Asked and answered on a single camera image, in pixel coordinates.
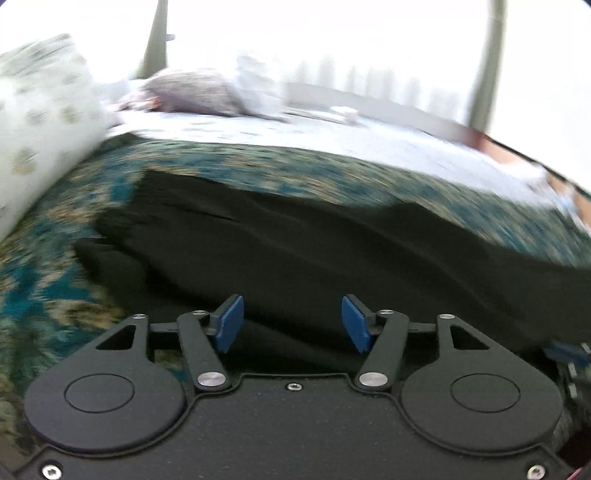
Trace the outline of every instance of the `black fabric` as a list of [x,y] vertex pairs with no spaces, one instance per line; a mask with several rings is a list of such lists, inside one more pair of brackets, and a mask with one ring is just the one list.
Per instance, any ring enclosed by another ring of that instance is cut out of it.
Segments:
[[591,271],[491,245],[415,204],[351,207],[150,171],[127,206],[75,245],[128,314],[171,322],[239,293],[248,321],[232,356],[354,371],[341,298],[415,322],[454,313],[524,352],[591,339]]

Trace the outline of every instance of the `screw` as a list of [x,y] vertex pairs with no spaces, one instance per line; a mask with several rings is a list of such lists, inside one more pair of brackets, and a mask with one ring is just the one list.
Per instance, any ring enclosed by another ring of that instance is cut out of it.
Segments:
[[542,480],[546,475],[546,469],[543,465],[534,465],[527,470],[527,480]]
[[388,383],[388,377],[379,372],[366,372],[359,376],[359,383],[365,387],[383,387]]
[[290,392],[299,392],[304,389],[304,386],[301,383],[295,383],[295,382],[288,383],[285,387]]
[[205,372],[197,377],[199,385],[204,387],[220,387],[226,380],[226,376],[220,372]]
[[48,463],[41,469],[41,473],[47,480],[59,480],[61,478],[61,470],[58,466]]

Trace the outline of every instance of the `teal patterned blanket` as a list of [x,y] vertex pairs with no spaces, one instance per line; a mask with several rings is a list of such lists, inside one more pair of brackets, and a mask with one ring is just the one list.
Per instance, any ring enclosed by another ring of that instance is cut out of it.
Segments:
[[35,447],[22,411],[27,385],[122,315],[104,289],[88,282],[73,242],[96,235],[98,211],[124,203],[148,168],[335,203],[417,202],[490,242],[591,265],[591,238],[556,210],[327,153],[119,137],[47,192],[0,245],[0,436],[24,453]]

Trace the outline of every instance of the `white comforter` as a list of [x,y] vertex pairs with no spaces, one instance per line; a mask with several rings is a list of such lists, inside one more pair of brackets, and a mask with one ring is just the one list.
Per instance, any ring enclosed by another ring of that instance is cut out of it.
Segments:
[[522,172],[517,177],[471,148],[368,119],[353,127],[299,116],[289,116],[289,124],[189,113],[125,111],[121,117],[128,129],[145,138],[296,147],[347,155],[426,173],[513,202],[541,208],[562,209],[563,205],[535,171],[528,172],[526,179]]

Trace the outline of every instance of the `white curtain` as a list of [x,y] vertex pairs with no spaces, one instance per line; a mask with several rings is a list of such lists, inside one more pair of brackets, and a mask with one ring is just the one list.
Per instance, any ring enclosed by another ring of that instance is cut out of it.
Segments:
[[241,48],[285,79],[466,123],[488,31],[488,0],[169,0],[171,67],[222,66]]
[[7,0],[0,7],[0,52],[70,33],[100,83],[127,79],[139,66],[157,0]]
[[591,191],[591,8],[508,0],[488,135]]

